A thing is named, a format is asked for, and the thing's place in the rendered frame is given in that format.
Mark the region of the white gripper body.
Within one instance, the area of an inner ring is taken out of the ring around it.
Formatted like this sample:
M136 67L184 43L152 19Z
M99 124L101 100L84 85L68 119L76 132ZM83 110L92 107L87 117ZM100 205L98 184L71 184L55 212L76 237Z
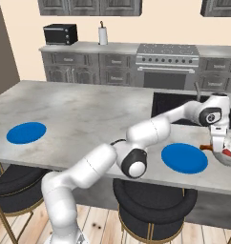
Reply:
M211 137L213 151L215 153L221 153L224 147L224 137L220 135L214 135Z

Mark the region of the blue plate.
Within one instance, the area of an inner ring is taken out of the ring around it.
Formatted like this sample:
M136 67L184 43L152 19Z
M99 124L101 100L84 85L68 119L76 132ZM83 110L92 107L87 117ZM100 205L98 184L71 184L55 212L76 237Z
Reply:
M46 131L46 126L40 122L26 122L10 129L6 138L12 144L29 144L40 139Z
M166 166L178 173L201 173L208 166L208 159L203 151L184 143L167 145L161 151L161 159Z

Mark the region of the grey sink tap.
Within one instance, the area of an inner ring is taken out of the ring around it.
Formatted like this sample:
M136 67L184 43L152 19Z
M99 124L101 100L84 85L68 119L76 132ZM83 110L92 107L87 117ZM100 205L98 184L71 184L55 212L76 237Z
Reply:
M199 82L198 81L195 81L194 85L195 85L196 92L197 92L197 101L200 102L201 91L200 91Z

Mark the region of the black sink basin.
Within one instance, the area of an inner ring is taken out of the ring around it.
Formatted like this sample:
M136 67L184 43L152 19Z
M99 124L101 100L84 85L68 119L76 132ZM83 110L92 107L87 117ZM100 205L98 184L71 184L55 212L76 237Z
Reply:
M155 92L151 116L155 117L161 113L175 109L188 101L196 99L197 97L193 94ZM229 113L229 128L231 129L231 112Z

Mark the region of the grey base cupboards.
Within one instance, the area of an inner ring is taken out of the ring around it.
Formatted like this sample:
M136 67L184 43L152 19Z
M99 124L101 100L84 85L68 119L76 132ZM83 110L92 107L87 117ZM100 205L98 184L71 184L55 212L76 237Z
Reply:
M231 58L202 57L198 81L202 91L231 92Z
M128 53L41 51L46 79L93 85L133 86L136 56Z

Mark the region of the silver stove with oven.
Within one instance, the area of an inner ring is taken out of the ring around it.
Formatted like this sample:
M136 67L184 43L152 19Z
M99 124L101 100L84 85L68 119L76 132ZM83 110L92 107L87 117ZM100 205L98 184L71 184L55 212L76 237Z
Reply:
M135 86L193 91L199 60L195 45L140 44L136 51Z

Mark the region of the white paper towel roll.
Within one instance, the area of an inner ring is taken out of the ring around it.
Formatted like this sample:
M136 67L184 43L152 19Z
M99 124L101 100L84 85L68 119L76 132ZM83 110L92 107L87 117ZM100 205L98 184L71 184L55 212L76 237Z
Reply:
M98 39L100 45L108 44L107 28L104 26L103 22L100 22L100 27L98 28Z

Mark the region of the black toaster oven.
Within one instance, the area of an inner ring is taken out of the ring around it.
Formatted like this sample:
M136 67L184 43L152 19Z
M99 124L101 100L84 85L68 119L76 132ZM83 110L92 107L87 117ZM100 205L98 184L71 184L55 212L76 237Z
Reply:
M43 31L47 45L71 45L78 41L76 24L50 24Z

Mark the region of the grey wall cupboards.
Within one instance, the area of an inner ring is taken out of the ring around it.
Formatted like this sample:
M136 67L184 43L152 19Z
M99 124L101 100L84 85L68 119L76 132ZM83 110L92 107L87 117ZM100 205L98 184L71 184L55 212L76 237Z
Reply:
M231 0L202 0L203 17L231 17Z
M41 15L140 16L142 0L38 0Z

